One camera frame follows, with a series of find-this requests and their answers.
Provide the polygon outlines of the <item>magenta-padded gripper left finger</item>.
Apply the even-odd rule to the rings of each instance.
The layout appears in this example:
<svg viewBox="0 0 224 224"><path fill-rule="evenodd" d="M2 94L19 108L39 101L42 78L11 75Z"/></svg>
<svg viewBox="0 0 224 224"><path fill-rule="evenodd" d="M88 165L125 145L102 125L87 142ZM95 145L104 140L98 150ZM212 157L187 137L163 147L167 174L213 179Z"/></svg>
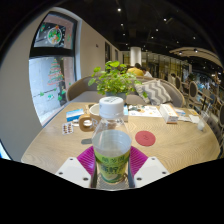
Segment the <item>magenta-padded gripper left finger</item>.
<svg viewBox="0 0 224 224"><path fill-rule="evenodd" d="M97 185L97 167L93 147L87 148L78 157L69 157L56 175L84 188Z"/></svg>

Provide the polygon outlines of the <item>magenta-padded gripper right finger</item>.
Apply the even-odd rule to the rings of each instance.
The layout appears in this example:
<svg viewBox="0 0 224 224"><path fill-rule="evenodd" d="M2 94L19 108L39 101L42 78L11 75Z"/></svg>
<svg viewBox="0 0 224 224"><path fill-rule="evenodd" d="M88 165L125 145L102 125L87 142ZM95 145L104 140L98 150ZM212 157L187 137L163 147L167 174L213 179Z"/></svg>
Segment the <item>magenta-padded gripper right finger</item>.
<svg viewBox="0 0 224 224"><path fill-rule="evenodd" d="M128 162L128 182L130 188L140 188L169 175L169 171L156 157L147 157L135 147L131 147Z"/></svg>

